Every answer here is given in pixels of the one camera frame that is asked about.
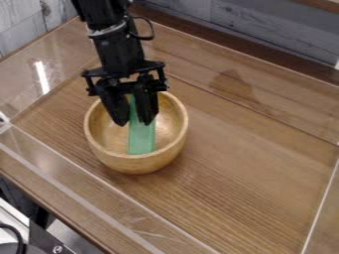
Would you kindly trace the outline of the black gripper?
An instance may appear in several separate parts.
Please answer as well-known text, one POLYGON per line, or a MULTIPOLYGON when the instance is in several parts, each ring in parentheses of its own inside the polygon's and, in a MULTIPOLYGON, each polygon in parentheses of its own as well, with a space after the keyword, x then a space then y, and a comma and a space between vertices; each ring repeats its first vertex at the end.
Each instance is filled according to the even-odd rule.
POLYGON ((129 120, 129 105, 125 95, 113 87, 97 87, 93 77, 101 80, 128 78, 138 73, 145 75, 145 84, 133 87, 136 112, 138 121, 148 126, 158 113, 157 91, 165 91, 166 78, 164 62, 148 61, 144 56, 141 41, 153 39, 153 35, 140 37, 132 20, 121 20, 102 30, 88 30, 101 67, 85 70, 82 77, 86 82, 89 96, 98 96, 113 123, 122 127, 129 120))

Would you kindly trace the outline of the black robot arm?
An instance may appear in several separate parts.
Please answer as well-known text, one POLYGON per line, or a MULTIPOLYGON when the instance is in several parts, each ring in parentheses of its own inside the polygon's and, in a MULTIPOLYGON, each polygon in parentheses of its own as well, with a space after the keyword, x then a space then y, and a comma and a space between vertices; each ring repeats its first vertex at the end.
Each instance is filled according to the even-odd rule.
POLYGON ((154 34, 138 35, 133 20, 140 16, 128 13, 130 2, 72 0, 100 60, 100 67, 82 72, 86 93, 100 98, 118 126, 129 121, 126 95, 132 95, 137 120, 148 126, 158 113, 157 93, 168 89, 165 63, 145 58, 141 41, 150 41, 154 34))

